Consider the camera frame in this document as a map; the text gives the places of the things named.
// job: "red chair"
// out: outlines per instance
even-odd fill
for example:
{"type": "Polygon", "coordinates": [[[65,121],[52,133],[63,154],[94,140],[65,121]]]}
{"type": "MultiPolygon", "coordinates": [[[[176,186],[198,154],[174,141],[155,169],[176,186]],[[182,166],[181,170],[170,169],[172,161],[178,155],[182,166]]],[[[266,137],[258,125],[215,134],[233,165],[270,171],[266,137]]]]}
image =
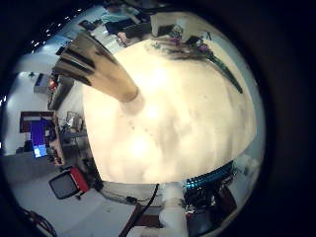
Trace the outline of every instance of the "red chair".
{"type": "Polygon", "coordinates": [[[78,199],[90,190],[81,171],[76,167],[61,168],[60,175],[52,178],[49,185],[58,199],[65,199],[77,195],[78,199]]]}

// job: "desk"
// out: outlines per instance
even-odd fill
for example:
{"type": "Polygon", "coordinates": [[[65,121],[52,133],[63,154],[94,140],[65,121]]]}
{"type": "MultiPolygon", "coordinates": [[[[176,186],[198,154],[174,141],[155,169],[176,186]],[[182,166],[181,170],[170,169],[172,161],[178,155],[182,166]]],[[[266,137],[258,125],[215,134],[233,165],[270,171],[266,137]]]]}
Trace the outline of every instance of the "desk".
{"type": "Polygon", "coordinates": [[[60,131],[60,128],[59,128],[58,117],[57,117],[56,113],[54,113],[52,116],[52,122],[54,124],[54,130],[56,133],[56,138],[53,141],[49,142],[49,146],[56,151],[56,156],[54,157],[52,163],[55,166],[62,166],[65,164],[65,156],[64,156],[64,152],[62,150],[62,146],[63,146],[62,144],[64,143],[64,140],[70,139],[70,138],[87,136],[87,131],[82,130],[79,132],[62,133],[60,131]]]}
{"type": "Polygon", "coordinates": [[[55,166],[62,166],[65,164],[65,158],[62,151],[61,139],[60,139],[60,129],[58,123],[58,117],[56,113],[52,116],[52,122],[54,125],[54,131],[56,133],[56,138],[53,141],[49,142],[49,146],[56,151],[56,156],[53,159],[53,165],[55,166]]]}

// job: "computer monitor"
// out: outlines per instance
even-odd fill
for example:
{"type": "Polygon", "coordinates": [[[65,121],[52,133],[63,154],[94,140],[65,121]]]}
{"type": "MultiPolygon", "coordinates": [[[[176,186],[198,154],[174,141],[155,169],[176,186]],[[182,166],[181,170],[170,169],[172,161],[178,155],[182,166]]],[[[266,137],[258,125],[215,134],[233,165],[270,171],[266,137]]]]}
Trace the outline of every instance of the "computer monitor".
{"type": "Polygon", "coordinates": [[[47,155],[45,144],[43,144],[43,145],[36,145],[36,146],[33,147],[33,149],[34,149],[34,153],[36,155],[36,158],[40,158],[40,157],[43,157],[43,156],[47,155]]]}

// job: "white pipe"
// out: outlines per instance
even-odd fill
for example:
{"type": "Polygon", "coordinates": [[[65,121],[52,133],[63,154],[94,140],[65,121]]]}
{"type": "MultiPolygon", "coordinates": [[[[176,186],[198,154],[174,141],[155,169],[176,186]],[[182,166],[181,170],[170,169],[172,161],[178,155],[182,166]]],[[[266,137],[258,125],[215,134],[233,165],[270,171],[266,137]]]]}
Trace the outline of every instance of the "white pipe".
{"type": "Polygon", "coordinates": [[[162,185],[162,200],[164,208],[159,214],[159,220],[163,228],[148,228],[135,226],[127,234],[127,237],[188,237],[186,212],[182,183],[169,183],[162,185]]]}

